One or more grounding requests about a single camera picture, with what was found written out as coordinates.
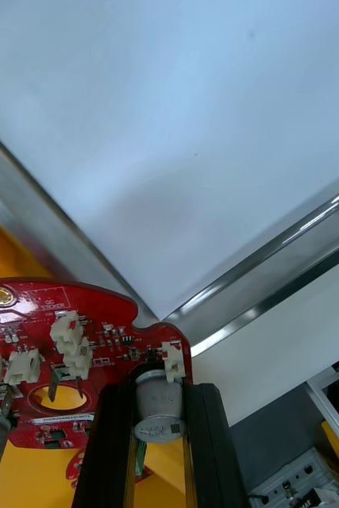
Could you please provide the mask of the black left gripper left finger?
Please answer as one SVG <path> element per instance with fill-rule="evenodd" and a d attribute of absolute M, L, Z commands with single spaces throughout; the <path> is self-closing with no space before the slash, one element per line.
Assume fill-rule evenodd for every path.
<path fill-rule="evenodd" d="M 132 507 L 137 442 L 130 381 L 105 386 L 98 398 L 73 507 Z"/>

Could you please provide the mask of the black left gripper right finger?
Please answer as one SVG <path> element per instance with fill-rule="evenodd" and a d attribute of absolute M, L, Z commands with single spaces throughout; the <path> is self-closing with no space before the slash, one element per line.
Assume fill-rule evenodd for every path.
<path fill-rule="evenodd" d="M 187 434 L 183 438 L 186 505 L 248 507 L 222 397 L 211 383 L 183 388 Z"/>

